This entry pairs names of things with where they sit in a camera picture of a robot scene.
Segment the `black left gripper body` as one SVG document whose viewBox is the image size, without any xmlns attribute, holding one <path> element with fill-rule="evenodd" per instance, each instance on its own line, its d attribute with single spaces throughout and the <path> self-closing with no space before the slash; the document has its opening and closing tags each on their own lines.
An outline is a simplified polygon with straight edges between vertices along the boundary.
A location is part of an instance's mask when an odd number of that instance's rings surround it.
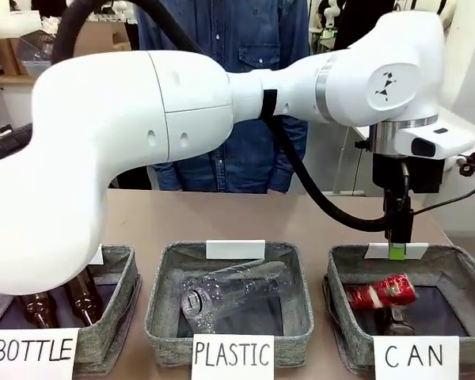
<svg viewBox="0 0 475 380">
<path fill-rule="evenodd" d="M 383 190 L 386 215 L 411 215 L 410 172 L 407 158 L 373 154 L 372 181 Z"/>
</svg>

